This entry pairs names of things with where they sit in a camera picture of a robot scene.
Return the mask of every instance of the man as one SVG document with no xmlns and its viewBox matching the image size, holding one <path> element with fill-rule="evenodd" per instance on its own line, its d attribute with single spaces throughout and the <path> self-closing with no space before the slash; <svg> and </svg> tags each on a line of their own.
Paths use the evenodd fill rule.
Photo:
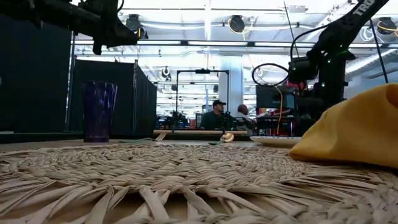
<svg viewBox="0 0 398 224">
<path fill-rule="evenodd" d="M 255 123 L 256 122 L 255 120 L 248 118 L 248 114 L 249 114 L 249 110 L 246 105 L 238 106 L 238 113 L 236 114 L 236 117 L 243 118 L 251 124 Z M 248 136 L 252 135 L 252 129 L 248 128 L 246 125 L 243 128 L 248 132 Z"/>
<path fill-rule="evenodd" d="M 226 103 L 220 100 L 213 102 L 213 111 L 205 113 L 201 117 L 200 129 L 214 130 L 222 127 L 222 113 L 224 112 L 224 105 Z"/>
</svg>

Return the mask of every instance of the black curtain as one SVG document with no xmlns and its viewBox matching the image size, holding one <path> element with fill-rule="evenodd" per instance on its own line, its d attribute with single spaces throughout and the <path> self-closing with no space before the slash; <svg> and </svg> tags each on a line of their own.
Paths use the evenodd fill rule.
<svg viewBox="0 0 398 224">
<path fill-rule="evenodd" d="M 111 128 L 112 135 L 133 134 L 134 64 L 76 60 L 73 72 L 69 131 L 83 131 L 83 95 L 85 81 L 110 82 L 118 86 Z"/>
<path fill-rule="evenodd" d="M 135 87 L 134 134 L 153 134 L 156 125 L 157 87 L 148 80 L 139 66 L 136 68 Z"/>
<path fill-rule="evenodd" d="M 3 15 L 0 29 L 0 131 L 63 131 L 71 32 Z"/>
</svg>

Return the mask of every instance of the woven straw mat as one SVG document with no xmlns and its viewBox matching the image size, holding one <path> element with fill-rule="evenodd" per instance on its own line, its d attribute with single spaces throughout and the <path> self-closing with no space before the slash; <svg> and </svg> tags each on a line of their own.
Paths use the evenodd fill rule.
<svg viewBox="0 0 398 224">
<path fill-rule="evenodd" d="M 287 149 L 80 146 L 0 154 L 0 223 L 398 223 L 397 177 Z"/>
</svg>

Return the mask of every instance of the small yellow object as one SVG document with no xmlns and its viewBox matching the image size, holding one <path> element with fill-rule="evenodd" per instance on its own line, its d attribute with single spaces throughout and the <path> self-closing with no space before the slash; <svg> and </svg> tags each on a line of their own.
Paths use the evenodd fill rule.
<svg viewBox="0 0 398 224">
<path fill-rule="evenodd" d="M 234 139 L 234 134 L 226 133 L 226 134 L 222 135 L 222 137 L 220 138 L 220 141 L 231 142 L 233 139 Z"/>
<path fill-rule="evenodd" d="M 301 161 L 355 161 L 398 168 L 398 84 L 332 106 L 289 152 Z"/>
</svg>

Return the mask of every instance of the black cap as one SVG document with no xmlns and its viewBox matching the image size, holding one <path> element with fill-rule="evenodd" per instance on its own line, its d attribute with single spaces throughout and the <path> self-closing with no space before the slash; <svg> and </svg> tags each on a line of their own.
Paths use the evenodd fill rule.
<svg viewBox="0 0 398 224">
<path fill-rule="evenodd" d="M 216 105 L 226 105 L 226 103 L 221 102 L 220 100 L 215 100 L 215 101 L 213 102 L 213 106 L 216 106 Z"/>
</svg>

